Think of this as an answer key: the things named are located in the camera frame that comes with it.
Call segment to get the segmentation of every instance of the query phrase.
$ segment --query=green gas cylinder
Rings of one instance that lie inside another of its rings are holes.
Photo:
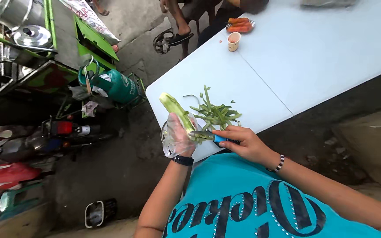
[[[96,72],[89,77],[89,82],[91,87],[96,86],[103,89],[108,94],[108,98],[119,102],[122,104],[130,103],[135,105],[139,102],[139,93],[136,83],[133,80],[130,80],[128,77],[121,74],[115,69],[103,70],[99,72],[99,63],[93,59],[93,62],[96,63],[97,69]],[[79,83],[83,86],[86,86],[86,77],[82,74],[83,67],[79,69]],[[100,75],[107,74],[111,82],[100,77]]]

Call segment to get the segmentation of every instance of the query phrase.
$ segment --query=black watch strap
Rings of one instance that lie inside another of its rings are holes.
[[[185,166],[193,165],[193,159],[191,157],[185,157],[181,155],[176,155],[174,158],[172,158],[172,161]]]

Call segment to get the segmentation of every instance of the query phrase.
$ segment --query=beaded bracelet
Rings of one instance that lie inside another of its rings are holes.
[[[274,172],[274,173],[277,173],[283,166],[283,162],[284,162],[284,155],[280,155],[280,163],[278,164],[277,168],[275,170],[271,170],[271,169],[268,169],[266,168],[268,171],[270,172]]]

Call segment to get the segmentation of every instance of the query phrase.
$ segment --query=hand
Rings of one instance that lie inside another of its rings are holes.
[[[240,145],[222,141],[220,146],[230,149],[249,161],[259,163],[268,169],[275,169],[280,163],[280,154],[268,148],[249,128],[228,126],[225,131],[213,130],[213,134],[241,141]]]
[[[167,13],[168,11],[167,0],[160,0],[160,8],[162,13]]]
[[[175,113],[170,113],[167,119],[168,130],[172,133],[171,136],[174,140],[174,151],[181,156],[192,157],[195,151],[196,144],[190,140],[188,133],[180,123],[179,117]]]

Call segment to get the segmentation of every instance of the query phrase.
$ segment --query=pot lid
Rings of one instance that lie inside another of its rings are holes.
[[[38,25],[20,27],[13,35],[13,40],[18,45],[49,48],[52,45],[49,30]]]

